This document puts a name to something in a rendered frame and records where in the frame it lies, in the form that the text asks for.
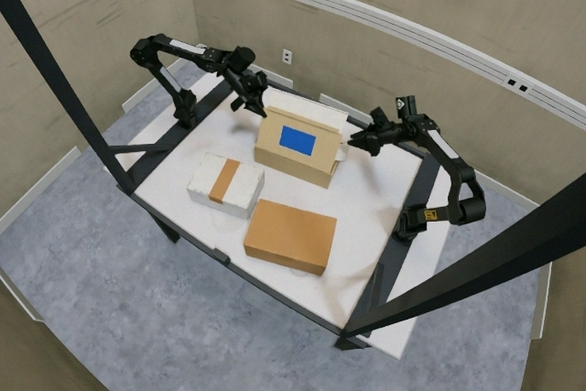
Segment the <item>white cardboard box with tan tape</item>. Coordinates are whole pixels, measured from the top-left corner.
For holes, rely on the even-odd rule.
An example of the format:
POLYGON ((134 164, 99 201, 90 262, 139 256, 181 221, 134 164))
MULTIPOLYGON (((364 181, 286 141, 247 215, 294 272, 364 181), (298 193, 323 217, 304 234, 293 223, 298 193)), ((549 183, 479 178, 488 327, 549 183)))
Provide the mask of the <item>white cardboard box with tan tape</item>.
POLYGON ((249 221, 264 184, 263 168, 205 152, 186 190, 191 201, 249 221))

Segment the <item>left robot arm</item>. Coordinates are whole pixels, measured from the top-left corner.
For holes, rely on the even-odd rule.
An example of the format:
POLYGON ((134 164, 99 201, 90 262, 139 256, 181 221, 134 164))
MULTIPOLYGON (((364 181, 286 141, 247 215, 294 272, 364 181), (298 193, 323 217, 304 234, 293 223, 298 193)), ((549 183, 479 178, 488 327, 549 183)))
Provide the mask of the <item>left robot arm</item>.
MULTIPOLYGON (((170 94, 176 107, 173 116, 175 119, 180 119, 177 125, 187 130, 190 130, 199 121, 192 112, 197 102, 197 95, 191 89, 185 90, 181 88, 158 59, 158 51, 192 61, 203 71, 217 72, 216 77, 223 76, 229 85, 255 61, 254 52, 247 47, 237 46, 234 51, 210 47, 199 48, 174 38, 169 38, 162 33, 148 38, 141 38, 137 41, 130 51, 130 58, 138 66, 148 69, 170 94)), ((267 82, 267 75, 264 72, 258 71, 255 75, 258 76, 254 78, 245 76, 246 80, 241 79, 241 83, 247 93, 252 88, 264 85, 267 82)))

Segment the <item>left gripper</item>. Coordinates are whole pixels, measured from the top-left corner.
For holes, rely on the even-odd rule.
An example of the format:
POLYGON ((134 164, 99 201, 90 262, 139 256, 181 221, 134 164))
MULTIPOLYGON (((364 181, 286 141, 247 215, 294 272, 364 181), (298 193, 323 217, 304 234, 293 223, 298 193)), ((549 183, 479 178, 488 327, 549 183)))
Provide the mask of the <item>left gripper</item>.
POLYGON ((264 110, 265 106, 262 99, 264 91, 267 90, 269 87, 266 84, 264 84, 261 86, 254 87, 251 89, 249 93, 246 93, 241 83, 242 78, 244 78, 245 80, 247 79, 243 74, 241 74, 230 83, 230 90, 235 91, 238 95, 238 97, 230 103, 230 108, 233 112, 236 112, 244 104, 245 107, 243 109, 246 109, 248 111, 251 111, 255 114, 258 114, 266 118, 267 115, 264 110))

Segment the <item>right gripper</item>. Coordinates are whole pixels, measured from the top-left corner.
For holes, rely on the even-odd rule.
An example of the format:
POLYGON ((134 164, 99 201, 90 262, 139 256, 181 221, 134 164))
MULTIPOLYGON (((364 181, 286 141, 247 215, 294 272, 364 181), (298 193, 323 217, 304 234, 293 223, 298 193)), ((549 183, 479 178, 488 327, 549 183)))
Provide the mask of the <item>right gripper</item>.
POLYGON ((378 157, 378 155, 381 153, 381 147, 389 144, 395 144, 395 146, 398 146, 398 143, 402 143, 399 132, 399 124, 396 124, 396 122, 393 124, 394 126, 392 126, 392 128, 387 129, 381 133, 376 133, 376 128, 379 126, 376 123, 373 124, 371 122, 371 124, 369 124, 368 127, 364 130, 351 134, 351 138, 353 139, 348 140, 347 145, 360 148, 367 152, 369 151, 371 157, 378 157))

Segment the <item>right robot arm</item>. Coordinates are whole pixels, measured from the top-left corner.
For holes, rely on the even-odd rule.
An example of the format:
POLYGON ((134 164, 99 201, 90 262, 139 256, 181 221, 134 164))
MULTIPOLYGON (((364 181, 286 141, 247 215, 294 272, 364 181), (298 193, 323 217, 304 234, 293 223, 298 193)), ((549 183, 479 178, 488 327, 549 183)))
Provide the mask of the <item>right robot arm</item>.
MULTIPOLYGON (((398 119, 402 118, 403 121, 399 124, 401 142, 413 141, 418 147, 426 148, 450 175, 450 191, 449 208, 447 205, 428 209, 425 202, 403 207, 392 238, 410 246, 419 233, 428 230, 428 222, 448 221, 450 224, 461 226, 483 220, 486 212, 484 192, 476 180, 474 168, 445 141, 433 119, 426 114, 418 114, 415 95, 397 97, 396 108, 398 119), (473 197, 459 201, 462 183, 468 185, 473 197), (418 223, 422 224, 417 225, 418 223)), ((394 121, 390 122, 382 112, 383 109, 379 106, 370 113, 379 126, 378 133, 394 126, 394 121)))

